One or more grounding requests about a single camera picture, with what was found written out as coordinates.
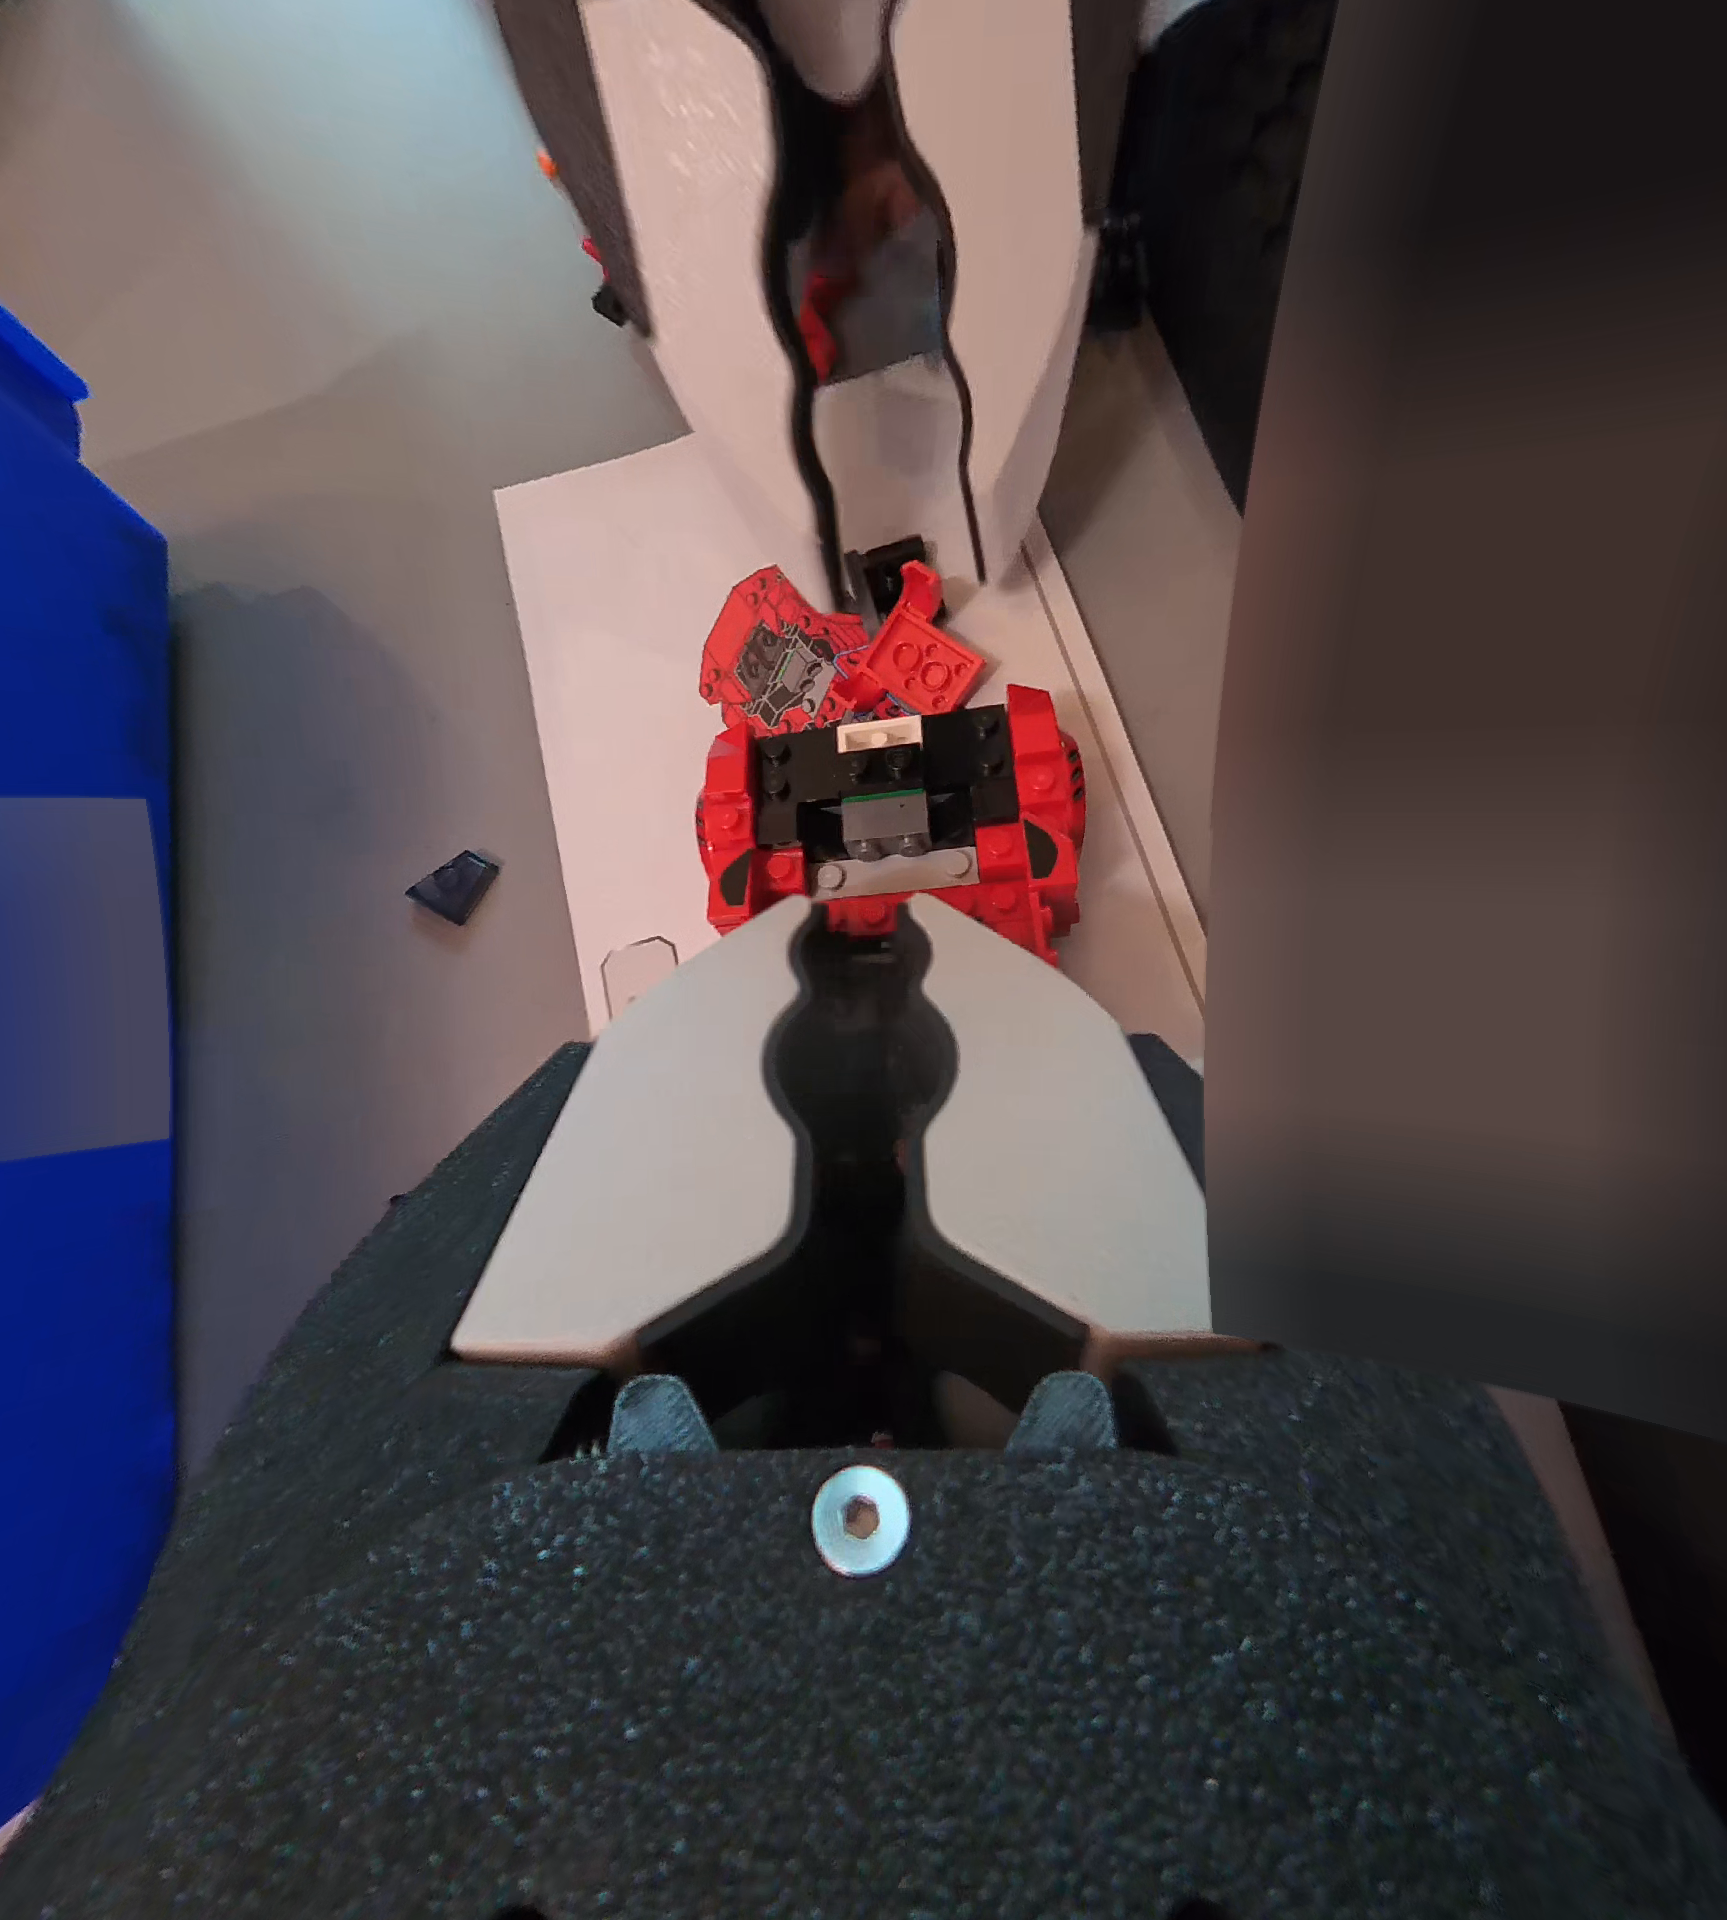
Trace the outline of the red lego wedge plate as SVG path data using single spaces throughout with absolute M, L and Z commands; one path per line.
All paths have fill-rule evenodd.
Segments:
M 952 712 L 969 704 L 985 668 L 985 655 L 940 622 L 940 574 L 908 559 L 901 596 L 852 671 L 852 704 L 856 712 Z

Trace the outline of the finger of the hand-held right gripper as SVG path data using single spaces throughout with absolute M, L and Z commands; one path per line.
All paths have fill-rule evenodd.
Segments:
M 683 424 L 802 589 L 838 589 L 834 493 L 786 304 L 779 82 L 750 17 L 690 0 L 585 9 L 648 347 Z
M 912 513 L 952 585 L 996 585 L 1063 435 L 1094 264 L 1069 3 L 895 3 L 887 58 L 901 131 L 940 197 L 940 347 L 893 375 L 933 439 Z

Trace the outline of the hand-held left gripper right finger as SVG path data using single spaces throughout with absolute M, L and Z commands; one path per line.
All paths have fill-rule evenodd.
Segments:
M 1212 1351 L 1209 1202 L 1111 1013 L 1041 955 L 919 897 L 919 982 L 952 1045 L 908 1166 L 912 1241 L 964 1372 Z

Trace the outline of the white paper sheet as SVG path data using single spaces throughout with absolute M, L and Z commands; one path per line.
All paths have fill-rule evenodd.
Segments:
M 717 709 L 700 645 L 732 585 L 808 561 L 753 531 L 697 439 L 495 493 L 576 936 L 586 1032 L 667 972 L 624 960 L 713 943 L 692 800 Z M 1038 686 L 1087 760 L 1077 928 L 1063 969 L 1123 1028 L 1203 1063 L 1209 941 L 1160 825 L 1111 668 L 1044 531 L 1001 589 L 969 589 L 952 631 L 990 664 L 976 695 Z

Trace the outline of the blue plastic bin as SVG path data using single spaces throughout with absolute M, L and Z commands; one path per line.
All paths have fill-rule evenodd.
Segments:
M 106 1684 L 175 1439 L 169 585 L 0 306 L 0 1831 Z

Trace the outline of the small black lego piece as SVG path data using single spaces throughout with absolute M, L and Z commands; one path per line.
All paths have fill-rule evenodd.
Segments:
M 874 631 L 887 619 L 887 612 L 901 605 L 908 561 L 926 561 L 922 539 L 895 539 L 866 551 L 843 551 L 845 612 L 856 612 L 866 631 Z

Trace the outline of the red printed lego shell piece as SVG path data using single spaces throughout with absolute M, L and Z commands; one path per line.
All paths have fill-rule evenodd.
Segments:
M 779 568 L 729 589 L 706 647 L 700 702 L 753 739 L 830 727 L 858 712 L 852 668 L 866 650 L 862 619 L 818 612 Z

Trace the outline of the red and black lego model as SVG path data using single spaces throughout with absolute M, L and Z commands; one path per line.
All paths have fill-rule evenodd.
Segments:
M 739 721 L 707 747 L 692 825 L 721 936 L 808 898 L 830 931 L 882 943 L 933 897 L 1058 964 L 1080 919 L 1087 771 L 1031 686 L 808 732 Z

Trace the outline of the dark blue lego slope piece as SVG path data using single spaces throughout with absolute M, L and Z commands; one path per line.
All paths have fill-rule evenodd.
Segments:
M 466 928 L 500 876 L 501 876 L 500 860 L 484 852 L 458 852 L 453 860 L 415 879 L 403 886 L 403 898 L 449 928 Z

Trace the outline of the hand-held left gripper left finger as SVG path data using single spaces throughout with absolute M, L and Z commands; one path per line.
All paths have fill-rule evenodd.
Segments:
M 798 1142 L 767 1040 L 798 1000 L 783 898 L 628 1006 L 585 1069 L 475 1285 L 463 1360 L 602 1360 L 786 1242 Z

